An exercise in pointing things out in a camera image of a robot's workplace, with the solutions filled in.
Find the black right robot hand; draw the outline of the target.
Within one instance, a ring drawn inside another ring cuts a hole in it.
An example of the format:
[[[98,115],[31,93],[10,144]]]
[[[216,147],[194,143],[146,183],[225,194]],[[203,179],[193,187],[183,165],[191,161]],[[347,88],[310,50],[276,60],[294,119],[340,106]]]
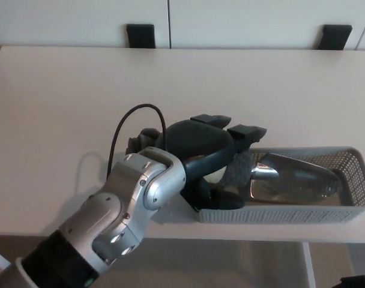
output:
[[[344,277],[341,279],[339,287],[365,288],[365,275]]]

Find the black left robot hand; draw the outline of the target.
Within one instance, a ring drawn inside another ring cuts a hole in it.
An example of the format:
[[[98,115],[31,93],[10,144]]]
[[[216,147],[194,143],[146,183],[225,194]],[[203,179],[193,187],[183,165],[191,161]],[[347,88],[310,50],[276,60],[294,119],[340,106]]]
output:
[[[180,194],[197,212],[240,209],[245,205],[241,196],[204,179],[230,165],[267,133],[266,128],[242,124],[225,130],[230,121],[230,117],[223,115],[201,114],[172,124],[155,141],[155,147],[167,148],[182,162],[186,186]]]

